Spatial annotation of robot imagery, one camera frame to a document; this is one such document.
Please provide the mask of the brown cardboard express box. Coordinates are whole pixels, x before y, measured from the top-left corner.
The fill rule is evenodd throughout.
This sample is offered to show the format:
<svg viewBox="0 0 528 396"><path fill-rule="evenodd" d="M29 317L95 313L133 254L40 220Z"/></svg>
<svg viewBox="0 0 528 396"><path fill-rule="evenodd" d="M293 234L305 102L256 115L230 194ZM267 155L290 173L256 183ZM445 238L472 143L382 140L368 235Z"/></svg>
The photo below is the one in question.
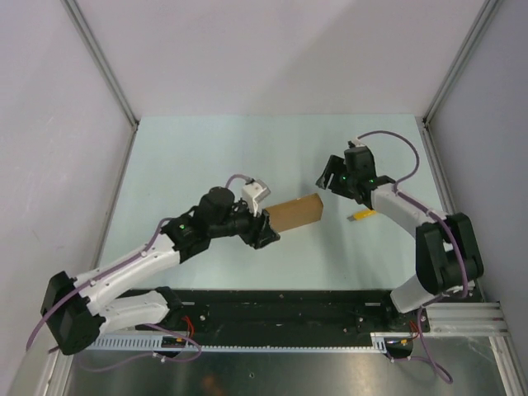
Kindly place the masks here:
<svg viewBox="0 0 528 396"><path fill-rule="evenodd" d="M316 223L323 216L323 202L317 193L268 206L271 227L277 233Z"/></svg>

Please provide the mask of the yellow utility knife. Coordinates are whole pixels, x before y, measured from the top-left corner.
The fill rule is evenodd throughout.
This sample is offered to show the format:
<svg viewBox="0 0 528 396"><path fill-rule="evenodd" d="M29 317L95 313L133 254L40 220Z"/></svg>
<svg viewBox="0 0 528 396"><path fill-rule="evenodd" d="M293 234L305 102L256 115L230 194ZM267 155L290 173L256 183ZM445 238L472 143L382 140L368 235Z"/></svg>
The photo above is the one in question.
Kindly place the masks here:
<svg viewBox="0 0 528 396"><path fill-rule="evenodd" d="M351 222L354 222L354 221L361 221L363 219L367 219L369 217L371 217L372 215L375 215L376 214L376 211L375 210L361 210L361 211L357 211L351 215L349 215L347 217L347 219Z"/></svg>

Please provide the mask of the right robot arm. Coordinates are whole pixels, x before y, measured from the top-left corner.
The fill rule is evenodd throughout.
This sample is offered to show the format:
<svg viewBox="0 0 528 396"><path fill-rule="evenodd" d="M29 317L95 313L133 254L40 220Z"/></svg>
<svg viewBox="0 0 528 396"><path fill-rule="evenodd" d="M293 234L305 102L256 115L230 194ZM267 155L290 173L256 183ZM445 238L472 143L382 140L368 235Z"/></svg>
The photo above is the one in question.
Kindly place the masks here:
<svg viewBox="0 0 528 396"><path fill-rule="evenodd" d="M413 274L379 303L388 330L401 330L419 309L470 297L484 268L468 215L436 210L402 190L400 181L377 172L374 154L359 142L349 142L343 155L330 155L315 184L375 211L413 240Z"/></svg>

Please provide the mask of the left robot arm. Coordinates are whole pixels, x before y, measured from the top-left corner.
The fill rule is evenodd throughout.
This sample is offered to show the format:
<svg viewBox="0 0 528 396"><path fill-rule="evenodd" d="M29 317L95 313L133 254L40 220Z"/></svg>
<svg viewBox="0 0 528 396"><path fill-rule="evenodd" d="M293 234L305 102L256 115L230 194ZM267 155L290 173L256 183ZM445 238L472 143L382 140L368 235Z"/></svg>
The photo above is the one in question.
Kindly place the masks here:
<svg viewBox="0 0 528 396"><path fill-rule="evenodd" d="M48 327L66 356L123 328L176 328L182 320L182 302L171 288L160 286L132 297L124 293L206 251L214 239L238 236L253 249L278 241L280 235L261 206L269 194L260 180L248 182L239 199L226 187L213 187L187 212L162 219L142 247L109 266L77 276L57 273L49 279L37 327Z"/></svg>

